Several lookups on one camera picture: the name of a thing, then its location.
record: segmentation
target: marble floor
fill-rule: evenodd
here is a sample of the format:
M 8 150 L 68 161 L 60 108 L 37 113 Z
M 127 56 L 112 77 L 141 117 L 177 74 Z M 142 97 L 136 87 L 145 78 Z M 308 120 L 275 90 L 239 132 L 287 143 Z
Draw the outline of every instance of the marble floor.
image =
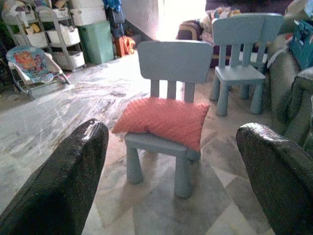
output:
M 210 102 L 214 70 L 196 86 L 195 102 Z M 97 118 L 112 129 L 128 102 L 149 94 L 137 54 L 71 74 L 71 85 L 47 87 L 35 100 L 0 97 L 0 212 L 56 146 L 80 123 Z M 126 147 L 110 133 L 106 162 L 84 235 L 273 235 L 249 183 L 235 135 L 247 122 L 270 125 L 264 112 L 249 112 L 251 99 L 229 93 L 228 116 L 209 109 L 201 136 L 201 160 L 191 164 L 194 191 L 174 196 L 175 158 L 140 151 L 144 181 L 126 182 Z

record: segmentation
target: baby rocker seat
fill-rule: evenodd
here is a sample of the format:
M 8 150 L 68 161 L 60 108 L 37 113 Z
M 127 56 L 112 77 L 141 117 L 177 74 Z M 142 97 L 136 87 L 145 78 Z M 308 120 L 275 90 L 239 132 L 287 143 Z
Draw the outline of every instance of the baby rocker seat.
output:
M 34 89 L 56 81 L 70 84 L 62 69 L 52 60 L 49 53 L 37 47 L 15 47 L 6 54 L 13 81 L 20 92 L 30 95 Z M 20 79 L 16 79 L 12 70 L 16 70 Z

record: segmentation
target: pink cushion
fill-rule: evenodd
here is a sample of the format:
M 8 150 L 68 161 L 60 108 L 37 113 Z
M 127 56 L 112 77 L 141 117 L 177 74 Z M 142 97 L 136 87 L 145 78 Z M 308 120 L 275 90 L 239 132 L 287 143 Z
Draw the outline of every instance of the pink cushion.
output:
M 207 104 L 143 98 L 128 104 L 112 133 L 152 133 L 200 151 L 201 131 Z

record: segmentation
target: green trash bin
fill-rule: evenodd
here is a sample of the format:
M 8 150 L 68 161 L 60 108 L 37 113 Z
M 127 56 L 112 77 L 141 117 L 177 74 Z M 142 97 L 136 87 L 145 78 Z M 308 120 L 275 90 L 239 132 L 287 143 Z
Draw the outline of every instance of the green trash bin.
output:
M 86 62 L 103 64 L 114 58 L 109 21 L 78 27 Z

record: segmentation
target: bright light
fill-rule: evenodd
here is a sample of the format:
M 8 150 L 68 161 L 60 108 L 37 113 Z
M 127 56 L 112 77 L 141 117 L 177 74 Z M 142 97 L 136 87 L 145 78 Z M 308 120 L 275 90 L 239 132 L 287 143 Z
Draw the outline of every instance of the bright light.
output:
M 175 39 L 179 25 L 186 20 L 202 18 L 205 15 L 205 0 L 160 0 L 158 40 Z

